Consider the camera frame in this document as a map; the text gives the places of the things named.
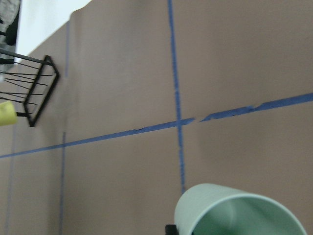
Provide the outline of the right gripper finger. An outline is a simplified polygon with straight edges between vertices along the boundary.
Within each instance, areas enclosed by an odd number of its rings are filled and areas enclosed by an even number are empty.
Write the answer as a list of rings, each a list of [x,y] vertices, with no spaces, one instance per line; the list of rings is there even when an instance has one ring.
[[[179,235],[176,224],[167,224],[165,226],[165,235]]]

